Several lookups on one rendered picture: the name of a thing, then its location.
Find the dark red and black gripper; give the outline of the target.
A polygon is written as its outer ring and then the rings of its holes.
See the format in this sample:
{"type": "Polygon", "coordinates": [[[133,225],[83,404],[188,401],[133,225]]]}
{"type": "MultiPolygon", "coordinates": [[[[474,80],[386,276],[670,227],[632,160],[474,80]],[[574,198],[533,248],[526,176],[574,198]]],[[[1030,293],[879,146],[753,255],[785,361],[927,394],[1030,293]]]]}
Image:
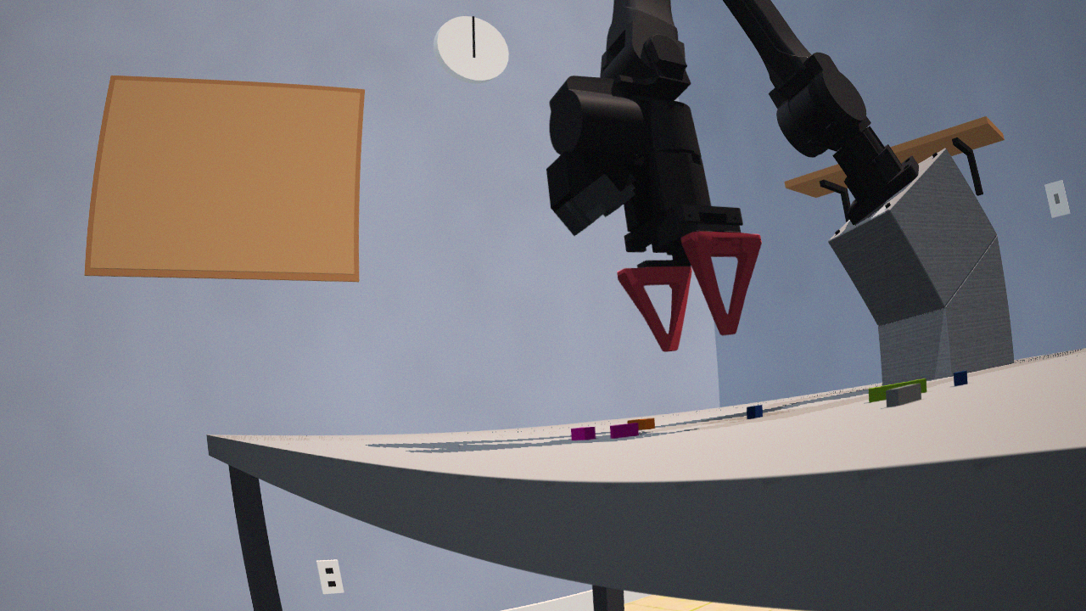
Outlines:
{"type": "Polygon", "coordinates": [[[618,281],[647,320],[662,352],[679,348],[692,267],[720,335],[736,335],[753,269],[763,243],[759,233],[741,233],[740,208],[711,206],[702,158],[689,154],[689,161],[698,205],[671,206],[624,236],[627,252],[645,252],[651,244],[654,254],[672,255],[674,259],[643,260],[637,268],[622,268],[618,272],[618,281]],[[728,313],[711,258],[738,260],[728,313]],[[672,289],[672,300],[667,334],[644,287],[668,284],[672,289]]]}

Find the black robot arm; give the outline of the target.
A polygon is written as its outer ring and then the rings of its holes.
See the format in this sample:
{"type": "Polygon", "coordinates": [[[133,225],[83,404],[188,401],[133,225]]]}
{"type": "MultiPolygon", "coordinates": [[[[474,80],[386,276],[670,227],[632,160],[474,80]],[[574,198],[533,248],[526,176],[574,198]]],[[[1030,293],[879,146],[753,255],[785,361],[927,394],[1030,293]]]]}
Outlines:
{"type": "MultiPolygon", "coordinates": [[[[771,0],[723,3],[763,59],[790,144],[811,158],[837,151],[856,198],[853,225],[918,177],[913,155],[900,163],[880,142],[853,82],[801,44],[771,0]]],[[[675,102],[691,85],[684,59],[670,0],[614,0],[601,78],[570,76],[550,100],[560,154],[546,169],[550,204],[573,236],[622,205],[628,232],[671,206],[698,205],[689,154],[700,149],[691,109],[675,102]]]]}

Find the brown rectangular block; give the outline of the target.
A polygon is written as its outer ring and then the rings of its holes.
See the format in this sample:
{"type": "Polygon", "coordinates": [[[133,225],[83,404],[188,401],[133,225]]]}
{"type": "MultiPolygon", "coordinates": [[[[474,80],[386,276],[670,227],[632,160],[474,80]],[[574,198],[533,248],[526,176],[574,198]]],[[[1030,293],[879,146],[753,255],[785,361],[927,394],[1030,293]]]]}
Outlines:
{"type": "Polygon", "coordinates": [[[639,430],[655,429],[654,418],[645,418],[645,420],[628,420],[627,423],[639,423],[639,430]]]}

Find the purple rectangular block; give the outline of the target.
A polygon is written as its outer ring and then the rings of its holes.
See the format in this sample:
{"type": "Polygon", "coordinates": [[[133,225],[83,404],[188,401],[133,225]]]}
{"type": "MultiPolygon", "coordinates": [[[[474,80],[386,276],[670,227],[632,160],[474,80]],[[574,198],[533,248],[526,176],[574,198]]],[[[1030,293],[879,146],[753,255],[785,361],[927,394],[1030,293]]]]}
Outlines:
{"type": "Polygon", "coordinates": [[[639,423],[627,423],[627,424],[610,427],[610,436],[613,436],[613,440],[636,436],[637,434],[639,434],[639,423]]]}

